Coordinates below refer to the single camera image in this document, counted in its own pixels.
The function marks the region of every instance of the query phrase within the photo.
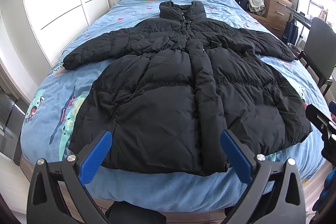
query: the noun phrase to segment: blue duvet cover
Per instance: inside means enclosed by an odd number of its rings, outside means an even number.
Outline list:
[[[31,162],[43,157],[59,161],[70,152],[68,145],[75,117],[95,81],[114,60],[91,63],[75,71],[65,71],[63,58],[83,42],[105,32],[133,27],[138,22],[159,17],[159,3],[167,0],[121,0],[112,9],[82,32],[63,52],[58,64],[40,85],[29,106],[21,134],[23,154]],[[172,0],[190,4],[192,0]],[[236,28],[268,32],[243,11],[233,0],[202,1],[209,18]],[[320,90],[299,61],[291,63],[260,56],[286,77],[307,104],[314,104],[330,116]],[[294,158],[302,180],[310,179],[321,167],[323,143],[319,131],[303,142],[268,156],[275,161]],[[86,185],[95,198],[113,199],[162,212],[207,212],[234,205],[246,185],[234,170],[201,177],[186,173],[139,174],[100,167],[93,181]]]

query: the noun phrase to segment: jacket sleeve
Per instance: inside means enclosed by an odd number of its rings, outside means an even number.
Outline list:
[[[74,70],[88,63],[124,56],[132,29],[120,29],[104,33],[88,40],[64,58],[63,67],[66,70]]]

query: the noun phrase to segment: chair backrest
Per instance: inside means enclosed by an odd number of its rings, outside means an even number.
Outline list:
[[[329,79],[336,65],[336,33],[320,18],[312,20],[304,52],[320,73]]]

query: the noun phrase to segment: wooden nightstand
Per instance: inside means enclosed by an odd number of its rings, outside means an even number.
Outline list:
[[[266,7],[264,16],[259,16],[250,12],[249,14],[260,24],[265,26],[267,30],[281,39],[290,15],[290,11],[286,8],[286,6],[292,7],[292,3],[289,0],[264,1]]]

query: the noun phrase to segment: metal screw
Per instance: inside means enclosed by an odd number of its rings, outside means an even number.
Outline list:
[[[37,164],[38,165],[42,165],[44,163],[44,159],[39,159],[38,161],[37,161]]]
[[[263,154],[258,154],[257,155],[257,160],[264,161],[264,160],[266,160],[266,157]]]
[[[76,159],[76,155],[70,155],[67,157],[68,161],[74,161]]]
[[[294,159],[289,158],[287,161],[290,165],[295,165],[295,160]]]
[[[332,122],[332,121],[329,121],[329,124],[332,126],[332,128],[333,128],[333,129],[335,129],[335,130],[336,130],[336,125],[335,125],[335,123],[334,123],[334,122]]]

